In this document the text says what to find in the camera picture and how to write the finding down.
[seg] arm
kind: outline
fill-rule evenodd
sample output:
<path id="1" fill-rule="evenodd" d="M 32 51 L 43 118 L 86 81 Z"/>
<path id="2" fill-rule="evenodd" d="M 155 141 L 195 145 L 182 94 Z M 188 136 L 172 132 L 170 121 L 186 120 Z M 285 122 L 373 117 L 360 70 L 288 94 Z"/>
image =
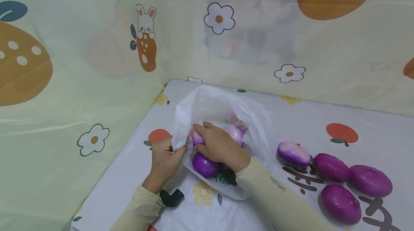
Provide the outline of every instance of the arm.
<path id="1" fill-rule="evenodd" d="M 164 204 L 159 196 L 164 184 L 178 171 L 186 152 L 183 146 L 171 152 L 171 138 L 152 146 L 152 166 L 148 177 L 135 190 L 130 203 L 110 231 L 147 231 Z"/>
<path id="2" fill-rule="evenodd" d="M 158 195 L 139 185 L 110 231 L 147 231 L 163 206 Z"/>
<path id="3" fill-rule="evenodd" d="M 284 185 L 283 189 L 279 188 L 277 183 L 281 182 L 245 149 L 238 147 L 229 134 L 208 122 L 204 122 L 204 127 L 194 125 L 194 129 L 205 141 L 205 145 L 197 145 L 196 150 L 233 170 L 237 184 L 251 194 L 277 231 L 333 231 L 332 226 L 292 190 Z"/>
<path id="4" fill-rule="evenodd" d="M 236 173 L 236 181 L 267 212 L 277 231 L 333 231 L 321 215 L 273 177 L 256 159 L 251 158 L 249 165 Z"/>

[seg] person's left hand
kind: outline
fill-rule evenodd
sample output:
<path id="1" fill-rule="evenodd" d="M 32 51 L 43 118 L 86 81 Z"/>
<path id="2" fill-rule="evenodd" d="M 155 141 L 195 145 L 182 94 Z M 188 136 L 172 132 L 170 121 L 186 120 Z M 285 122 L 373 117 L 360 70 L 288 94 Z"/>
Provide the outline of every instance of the person's left hand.
<path id="1" fill-rule="evenodd" d="M 178 171 L 187 151 L 186 146 L 172 152 L 172 136 L 152 145 L 152 165 L 142 187 L 152 193 L 159 193 L 166 182 Z"/>

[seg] purple onion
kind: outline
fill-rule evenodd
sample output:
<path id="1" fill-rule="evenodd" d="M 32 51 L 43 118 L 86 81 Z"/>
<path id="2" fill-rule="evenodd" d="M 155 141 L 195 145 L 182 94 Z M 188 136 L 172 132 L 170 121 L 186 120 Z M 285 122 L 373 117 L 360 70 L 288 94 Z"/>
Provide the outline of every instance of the purple onion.
<path id="1" fill-rule="evenodd" d="M 244 132 L 242 130 L 242 128 L 240 128 L 237 125 L 226 125 L 223 130 L 225 132 L 227 132 L 232 139 L 234 139 L 234 141 L 236 142 L 237 146 L 242 147 L 243 146 L 243 136 L 244 136 Z"/>
<path id="2" fill-rule="evenodd" d="M 306 167 L 311 163 L 309 152 L 292 141 L 281 142 L 277 147 L 277 154 L 291 166 Z"/>
<path id="3" fill-rule="evenodd" d="M 220 163 L 213 162 L 198 152 L 194 155 L 192 163 L 194 171 L 205 179 L 213 178 L 220 170 Z"/>
<path id="4" fill-rule="evenodd" d="M 364 165 L 352 166 L 350 170 L 352 186 L 363 194 L 382 198 L 392 192 L 392 182 L 382 171 Z"/>
<path id="5" fill-rule="evenodd" d="M 351 170 L 342 160 L 332 155 L 320 153 L 313 159 L 313 166 L 322 176 L 334 182 L 348 182 L 351 178 Z"/>
<path id="6" fill-rule="evenodd" d="M 193 139 L 193 146 L 195 145 L 204 145 L 204 139 L 203 137 L 194 129 L 190 130 L 190 136 Z"/>
<path id="7" fill-rule="evenodd" d="M 221 163 L 221 169 L 227 170 L 229 167 L 225 163 Z"/>
<path id="8" fill-rule="evenodd" d="M 333 218 L 345 225 L 358 223 L 362 210 L 357 198 L 341 185 L 327 185 L 321 193 L 322 203 Z"/>

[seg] white plastic bag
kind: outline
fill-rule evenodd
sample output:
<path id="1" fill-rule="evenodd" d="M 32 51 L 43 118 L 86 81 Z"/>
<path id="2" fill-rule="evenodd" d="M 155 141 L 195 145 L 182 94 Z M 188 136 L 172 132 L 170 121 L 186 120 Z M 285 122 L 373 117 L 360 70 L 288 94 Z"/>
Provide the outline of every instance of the white plastic bag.
<path id="1" fill-rule="evenodd" d="M 218 127 L 237 124 L 247 128 L 243 136 L 246 149 L 254 158 L 270 169 L 276 157 L 276 148 L 269 143 L 272 136 L 270 113 L 263 106 L 242 94 L 232 94 L 216 87 L 202 85 L 190 93 L 178 105 L 175 111 L 175 130 L 172 138 L 172 149 L 176 151 L 186 143 L 187 134 L 194 123 L 202 125 L 208 121 Z M 190 171 L 204 180 L 208 185 L 231 198 L 243 200 L 248 194 L 239 186 L 220 182 L 221 178 L 205 179 L 193 170 L 192 159 L 195 152 L 191 138 L 187 140 L 187 154 L 183 159 Z"/>

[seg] beige sleeve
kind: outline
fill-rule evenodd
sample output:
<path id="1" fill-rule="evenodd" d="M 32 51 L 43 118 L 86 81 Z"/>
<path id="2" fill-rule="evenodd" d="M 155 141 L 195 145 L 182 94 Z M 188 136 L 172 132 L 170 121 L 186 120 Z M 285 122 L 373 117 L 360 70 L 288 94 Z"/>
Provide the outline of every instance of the beige sleeve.
<path id="1" fill-rule="evenodd" d="M 110 231 L 147 231 L 164 204 L 158 194 L 139 185 L 132 199 Z"/>
<path id="2" fill-rule="evenodd" d="M 236 173 L 237 184 L 249 192 L 264 212 L 268 213 L 277 231 L 333 231 L 332 226 L 270 174 L 259 161 Z"/>

